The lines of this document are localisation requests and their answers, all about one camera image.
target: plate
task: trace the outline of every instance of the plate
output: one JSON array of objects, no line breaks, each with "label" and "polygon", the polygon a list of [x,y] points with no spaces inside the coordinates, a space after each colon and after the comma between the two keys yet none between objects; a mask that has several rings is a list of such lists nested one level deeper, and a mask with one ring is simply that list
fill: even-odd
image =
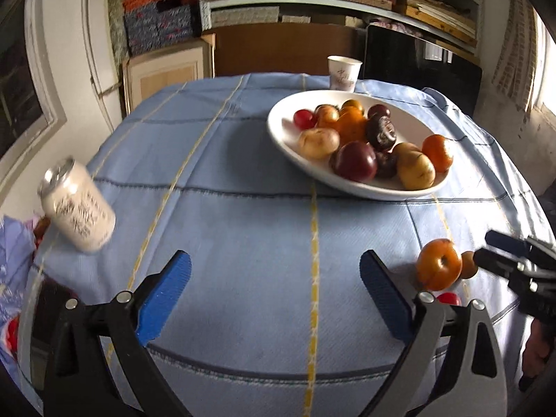
[{"label": "plate", "polygon": [[359,100],[365,107],[365,112],[377,103],[386,105],[390,109],[390,119],[396,128],[398,143],[410,142],[421,146],[427,136],[434,134],[415,116],[385,101],[345,91],[315,90],[293,94],[272,107],[266,121],[270,137],[276,146],[308,175],[354,196],[379,201],[404,201],[436,193],[446,184],[448,173],[437,174],[432,187],[417,191],[405,190],[397,178],[375,178],[364,183],[352,182],[334,174],[328,165],[328,160],[315,161],[302,157],[297,148],[297,139],[301,132],[294,125],[294,113],[302,108],[314,110],[318,105],[324,103],[341,106],[344,101],[349,99]]}]

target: patterned curtain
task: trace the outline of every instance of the patterned curtain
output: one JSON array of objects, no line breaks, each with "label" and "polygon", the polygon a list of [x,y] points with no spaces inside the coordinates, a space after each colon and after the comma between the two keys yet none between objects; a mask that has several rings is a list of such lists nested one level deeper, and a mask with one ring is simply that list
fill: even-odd
[{"label": "patterned curtain", "polygon": [[529,0],[511,0],[502,52],[492,82],[515,102],[518,110],[529,108],[536,64],[535,10]]}]

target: blue tablecloth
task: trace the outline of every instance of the blue tablecloth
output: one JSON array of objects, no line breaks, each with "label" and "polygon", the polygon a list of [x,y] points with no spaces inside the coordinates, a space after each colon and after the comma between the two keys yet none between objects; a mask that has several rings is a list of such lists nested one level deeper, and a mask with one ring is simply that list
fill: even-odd
[{"label": "blue tablecloth", "polygon": [[[403,348],[359,278],[364,251],[376,250],[410,277],[420,248],[434,238],[452,237],[461,252],[483,245],[491,228],[554,242],[498,143],[431,89],[366,80],[356,92],[457,140],[438,201],[369,201],[314,183],[275,148],[265,122],[280,99],[328,85],[328,77],[251,74],[170,86],[141,103],[88,166],[117,215],[112,239],[86,255],[48,231],[28,284],[23,333],[37,270],[85,303],[106,302],[181,249],[193,259],[193,275],[148,349],[190,412],[356,416]],[[486,302],[513,379],[523,329],[515,296],[484,271],[457,290],[465,304]],[[116,383],[135,403],[111,354]]]}]

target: bolt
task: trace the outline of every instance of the bolt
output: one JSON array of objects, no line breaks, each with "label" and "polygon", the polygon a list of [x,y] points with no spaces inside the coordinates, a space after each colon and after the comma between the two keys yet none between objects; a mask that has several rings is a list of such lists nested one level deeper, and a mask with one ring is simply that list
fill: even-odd
[{"label": "bolt", "polygon": [[472,300],[471,304],[473,305],[474,308],[476,308],[477,310],[485,310],[485,303],[483,303],[480,300]]},{"label": "bolt", "polygon": [[422,291],[419,294],[419,301],[430,304],[431,302],[434,302],[434,296],[427,291]]},{"label": "bolt", "polygon": [[129,291],[121,291],[120,293],[118,293],[118,296],[116,296],[116,301],[118,301],[120,304],[125,304],[126,302],[131,301],[132,296],[133,295]]},{"label": "bolt", "polygon": [[73,310],[76,307],[77,307],[77,300],[75,298],[71,298],[66,301],[66,309]]}]

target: paper cup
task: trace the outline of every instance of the paper cup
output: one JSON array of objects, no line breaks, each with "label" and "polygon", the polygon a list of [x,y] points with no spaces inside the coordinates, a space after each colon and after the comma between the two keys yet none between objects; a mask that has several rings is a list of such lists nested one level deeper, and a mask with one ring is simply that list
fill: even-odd
[{"label": "paper cup", "polygon": [[328,57],[330,89],[353,92],[361,69],[361,61],[347,57]]}]

